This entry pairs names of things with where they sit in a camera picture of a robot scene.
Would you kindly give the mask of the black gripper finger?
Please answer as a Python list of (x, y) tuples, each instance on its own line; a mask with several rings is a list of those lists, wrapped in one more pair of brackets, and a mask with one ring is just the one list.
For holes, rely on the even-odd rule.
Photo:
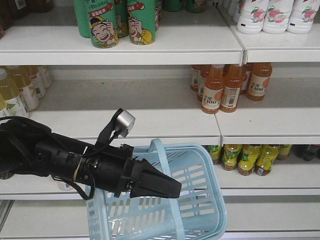
[(182, 184), (158, 170), (144, 169), (130, 191), (130, 198), (160, 197), (176, 199), (180, 196)]
[(162, 174), (161, 171), (157, 170), (155, 167), (153, 167), (146, 159), (141, 160), (141, 166), (142, 166), (142, 172), (148, 173), (151, 175), (160, 175)]

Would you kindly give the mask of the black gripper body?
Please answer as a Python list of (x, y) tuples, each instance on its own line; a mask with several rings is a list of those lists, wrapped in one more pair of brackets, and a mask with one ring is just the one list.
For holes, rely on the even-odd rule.
[(133, 157), (134, 148), (107, 146), (91, 156), (86, 152), (79, 167), (79, 182), (87, 186), (114, 193), (132, 192), (141, 178), (144, 160)]

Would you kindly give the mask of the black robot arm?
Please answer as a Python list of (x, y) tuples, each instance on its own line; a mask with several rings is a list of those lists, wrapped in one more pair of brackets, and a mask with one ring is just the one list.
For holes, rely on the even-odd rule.
[(84, 200), (101, 189), (119, 197), (178, 198), (182, 185), (154, 168), (146, 159), (133, 156), (133, 147), (111, 146), (126, 136), (134, 120), (112, 119), (95, 144), (60, 134), (29, 118), (3, 117), (0, 125), (0, 172), (5, 176), (51, 176), (73, 187)]

